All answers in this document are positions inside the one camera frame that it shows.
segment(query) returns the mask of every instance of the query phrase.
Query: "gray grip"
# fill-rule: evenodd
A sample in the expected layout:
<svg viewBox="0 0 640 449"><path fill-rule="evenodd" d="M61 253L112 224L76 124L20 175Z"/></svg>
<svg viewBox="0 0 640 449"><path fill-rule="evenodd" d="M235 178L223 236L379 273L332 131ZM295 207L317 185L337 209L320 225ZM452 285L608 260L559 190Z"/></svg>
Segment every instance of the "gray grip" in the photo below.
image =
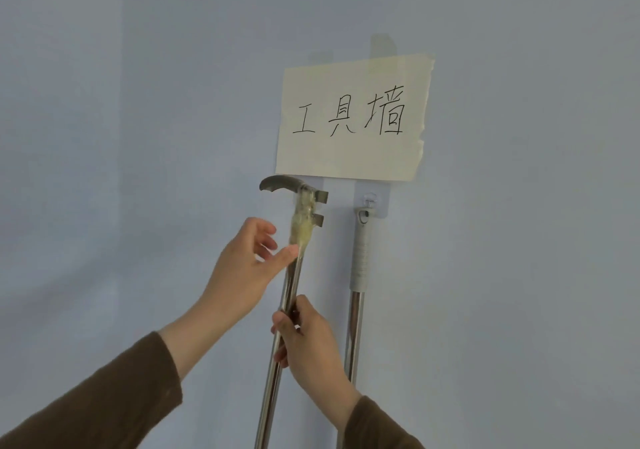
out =
<svg viewBox="0 0 640 449"><path fill-rule="evenodd" d="M356 208L356 233L353 238L353 259L351 260L351 285L354 292L364 292L369 283L369 239L373 208Z"/></svg>

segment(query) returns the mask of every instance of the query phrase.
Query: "wall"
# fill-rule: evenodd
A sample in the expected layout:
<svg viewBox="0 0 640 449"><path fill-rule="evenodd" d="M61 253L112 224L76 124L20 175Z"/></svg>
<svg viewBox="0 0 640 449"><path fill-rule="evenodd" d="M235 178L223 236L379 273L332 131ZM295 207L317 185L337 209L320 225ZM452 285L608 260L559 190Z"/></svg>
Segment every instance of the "wall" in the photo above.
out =
<svg viewBox="0 0 640 449"><path fill-rule="evenodd" d="M0 0L0 431L201 292L273 172L284 67L436 57L374 234L359 387L433 448L632 446L640 0ZM300 292L346 323L354 182ZM251 447L281 279L143 447ZM334 433L286 374L273 447Z"/></svg>

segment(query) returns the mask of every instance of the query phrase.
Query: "left hand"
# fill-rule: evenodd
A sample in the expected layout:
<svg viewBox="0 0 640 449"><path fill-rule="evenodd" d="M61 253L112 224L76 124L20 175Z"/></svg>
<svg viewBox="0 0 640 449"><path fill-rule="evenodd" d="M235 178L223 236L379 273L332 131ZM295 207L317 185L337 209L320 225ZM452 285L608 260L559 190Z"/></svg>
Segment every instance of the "left hand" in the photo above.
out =
<svg viewBox="0 0 640 449"><path fill-rule="evenodd" d="M222 308L233 325L258 304L271 280L298 256L298 246L278 248L271 237L276 227L267 220L246 219L238 234L220 253L207 287L197 304Z"/></svg>

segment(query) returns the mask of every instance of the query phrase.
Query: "paper sign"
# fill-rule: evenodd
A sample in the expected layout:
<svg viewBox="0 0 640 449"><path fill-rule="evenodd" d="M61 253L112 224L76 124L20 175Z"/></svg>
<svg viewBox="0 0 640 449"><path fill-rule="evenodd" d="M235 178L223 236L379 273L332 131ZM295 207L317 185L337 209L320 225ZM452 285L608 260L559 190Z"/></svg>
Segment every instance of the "paper sign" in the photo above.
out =
<svg viewBox="0 0 640 449"><path fill-rule="evenodd" d="M432 69L427 55L287 68L276 173L412 180Z"/></svg>

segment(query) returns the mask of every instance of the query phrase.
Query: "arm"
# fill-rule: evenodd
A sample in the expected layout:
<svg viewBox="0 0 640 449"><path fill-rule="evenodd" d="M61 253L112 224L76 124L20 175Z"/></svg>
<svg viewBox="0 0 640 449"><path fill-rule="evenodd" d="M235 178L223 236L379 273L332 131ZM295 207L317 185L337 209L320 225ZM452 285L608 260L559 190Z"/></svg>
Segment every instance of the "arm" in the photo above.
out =
<svg viewBox="0 0 640 449"><path fill-rule="evenodd" d="M295 245L272 255L274 233L272 224L248 219L187 313L0 437L0 449L137 447L182 402L180 381L297 256Z"/></svg>
<svg viewBox="0 0 640 449"><path fill-rule="evenodd" d="M273 315L271 330L277 329L284 340L275 359L283 368L291 367L300 387L344 434L345 449L424 449L351 384L329 323L305 296L298 296L296 309L300 325L297 330L283 312Z"/></svg>

